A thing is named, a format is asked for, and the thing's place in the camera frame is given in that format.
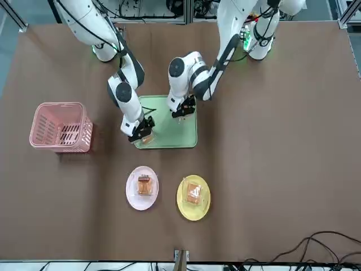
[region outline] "gray floor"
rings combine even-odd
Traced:
[[[15,10],[29,24],[56,23],[46,0],[8,0]],[[307,9],[302,10],[293,20],[331,20],[332,10],[328,0],[306,0]],[[6,82],[18,37],[18,27],[0,8],[0,96]],[[350,34],[355,59],[361,67],[361,33]]]

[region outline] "metal frame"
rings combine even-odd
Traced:
[[[361,20],[354,20],[352,17],[361,8],[361,0],[353,0],[347,7],[346,0],[337,0],[338,9],[340,10],[340,18],[338,24],[340,28],[347,28],[347,25],[359,25]]]
[[[6,11],[6,13],[19,26],[20,32],[25,32],[27,30],[28,23],[14,10],[14,8],[8,3],[7,0],[0,0],[0,6]]]
[[[189,257],[189,252],[185,250],[175,251],[175,261],[173,271],[186,271],[187,270],[187,257]]]

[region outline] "yellow plate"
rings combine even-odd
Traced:
[[[206,194],[204,197],[206,197],[206,200],[203,201],[205,203],[200,204],[199,206],[192,206],[190,204],[183,202],[183,193],[182,193],[182,186],[183,182],[192,181],[198,185],[201,185],[203,188],[206,189]],[[178,209],[181,212],[181,214],[188,220],[197,221],[199,219],[202,219],[208,212],[209,206],[210,206],[210,190],[205,182],[201,177],[197,175],[190,175],[183,179],[182,182],[180,182],[177,190],[177,205]]]

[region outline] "green light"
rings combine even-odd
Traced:
[[[251,44],[251,40],[252,40],[252,37],[251,35],[249,35],[246,40],[243,42],[243,50],[245,50],[246,52],[248,52],[249,50],[249,47],[250,47],[250,44]]]

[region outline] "green tray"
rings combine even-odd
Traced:
[[[197,110],[194,114],[174,119],[167,106],[166,95],[141,96],[142,106],[157,109],[152,116],[156,126],[153,140],[147,144],[135,142],[137,148],[193,148],[197,144]]]

